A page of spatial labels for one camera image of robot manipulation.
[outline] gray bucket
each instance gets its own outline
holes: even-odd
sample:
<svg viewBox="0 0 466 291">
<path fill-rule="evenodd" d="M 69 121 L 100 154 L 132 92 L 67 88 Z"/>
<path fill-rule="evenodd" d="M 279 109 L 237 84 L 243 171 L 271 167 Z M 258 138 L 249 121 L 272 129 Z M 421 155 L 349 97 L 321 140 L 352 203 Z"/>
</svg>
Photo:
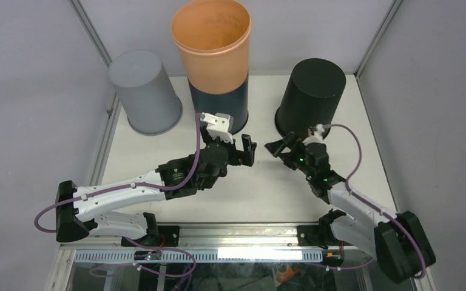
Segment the gray bucket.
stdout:
<svg viewBox="0 0 466 291">
<path fill-rule="evenodd" d="M 124 53 L 108 74 L 134 130 L 159 135 L 178 124 L 183 106 L 157 55 L 147 50 Z"/>
</svg>

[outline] orange bucket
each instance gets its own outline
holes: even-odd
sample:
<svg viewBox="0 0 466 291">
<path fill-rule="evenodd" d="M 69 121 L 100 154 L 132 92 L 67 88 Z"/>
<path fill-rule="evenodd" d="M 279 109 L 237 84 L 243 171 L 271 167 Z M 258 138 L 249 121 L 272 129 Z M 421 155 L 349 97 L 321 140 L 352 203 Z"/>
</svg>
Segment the orange bucket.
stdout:
<svg viewBox="0 0 466 291">
<path fill-rule="evenodd" d="M 195 88 L 224 94 L 246 80 L 251 18 L 240 3 L 194 0 L 176 12 L 171 34 Z"/>
</svg>

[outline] inside of orange cup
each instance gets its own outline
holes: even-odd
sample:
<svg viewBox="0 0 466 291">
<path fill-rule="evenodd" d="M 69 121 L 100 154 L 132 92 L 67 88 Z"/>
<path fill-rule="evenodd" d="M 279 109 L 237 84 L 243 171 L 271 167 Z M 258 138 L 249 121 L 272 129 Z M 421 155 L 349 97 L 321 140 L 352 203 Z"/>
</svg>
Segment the inside of orange cup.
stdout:
<svg viewBox="0 0 466 291">
<path fill-rule="evenodd" d="M 215 50 L 240 39 L 249 27 L 249 13 L 234 1 L 196 1 L 172 20 L 174 38 L 196 50 Z"/>
</svg>

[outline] white table surface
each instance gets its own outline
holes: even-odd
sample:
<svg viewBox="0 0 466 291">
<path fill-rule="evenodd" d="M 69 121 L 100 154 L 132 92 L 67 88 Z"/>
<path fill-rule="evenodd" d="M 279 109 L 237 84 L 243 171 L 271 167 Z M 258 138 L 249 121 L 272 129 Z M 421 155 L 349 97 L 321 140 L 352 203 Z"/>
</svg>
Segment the white table surface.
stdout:
<svg viewBox="0 0 466 291">
<path fill-rule="evenodd" d="M 289 76 L 249 77 L 249 121 L 235 135 L 251 135 L 258 144 L 253 167 L 228 166 L 228 175 L 219 178 L 212 189 L 196 195 L 163 202 L 147 202 L 125 207 L 124 213 L 154 213 L 159 222 L 307 222 L 317 221 L 331 206 L 316 198 L 300 171 L 285 167 L 273 158 L 264 144 L 281 138 L 274 127 L 274 114 L 280 105 Z M 183 102 L 183 116 L 177 126 L 159 136 L 143 136 L 129 126 L 122 109 L 104 172 L 103 184 L 138 176 L 160 164 L 186 157 L 195 150 L 194 109 L 186 77 L 171 77 Z M 351 127 L 360 139 L 363 161 L 352 185 L 358 191 L 395 209 L 379 158 L 374 136 L 353 75 L 333 119 Z M 333 128 L 325 139 L 333 170 L 346 176 L 357 159 L 357 148 L 347 131 Z"/>
</svg>

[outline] stacked cups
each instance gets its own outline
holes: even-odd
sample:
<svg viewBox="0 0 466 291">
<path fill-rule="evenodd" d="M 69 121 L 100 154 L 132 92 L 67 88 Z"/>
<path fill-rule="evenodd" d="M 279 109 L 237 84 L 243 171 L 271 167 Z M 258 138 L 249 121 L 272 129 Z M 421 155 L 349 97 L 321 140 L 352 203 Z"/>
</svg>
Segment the stacked cups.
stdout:
<svg viewBox="0 0 466 291">
<path fill-rule="evenodd" d="M 232 133 L 248 120 L 251 18 L 233 0 L 194 0 L 171 23 L 196 112 L 233 117 Z"/>
</svg>

